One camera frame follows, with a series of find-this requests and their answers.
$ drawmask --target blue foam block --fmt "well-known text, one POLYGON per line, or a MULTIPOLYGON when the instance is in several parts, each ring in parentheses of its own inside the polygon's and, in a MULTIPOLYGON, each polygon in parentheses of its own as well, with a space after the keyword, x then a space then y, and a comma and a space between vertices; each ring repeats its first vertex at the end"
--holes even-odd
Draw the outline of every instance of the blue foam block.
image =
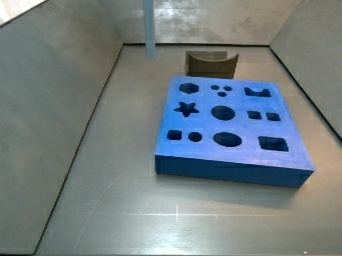
POLYGON ((156 167, 164 174, 301 187, 314 165, 277 85, 174 77, 156 167))

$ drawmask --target square hole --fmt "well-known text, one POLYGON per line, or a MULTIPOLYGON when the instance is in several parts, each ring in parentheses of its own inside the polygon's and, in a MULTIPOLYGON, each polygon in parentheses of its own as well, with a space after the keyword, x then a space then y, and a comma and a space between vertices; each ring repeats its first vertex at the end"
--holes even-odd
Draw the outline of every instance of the square hole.
POLYGON ((270 121, 281 121, 281 117, 280 117, 280 115, 277 113, 268 112, 266 113, 266 117, 268 117, 268 119, 270 121))
POLYGON ((262 119, 262 114, 258 111, 248 111, 250 119, 262 119))
POLYGON ((289 146, 284 138, 260 136, 260 144, 265 150, 289 152, 289 146))
POLYGON ((182 131, 170 130, 168 133, 168 138, 170 140, 182 140, 182 131))

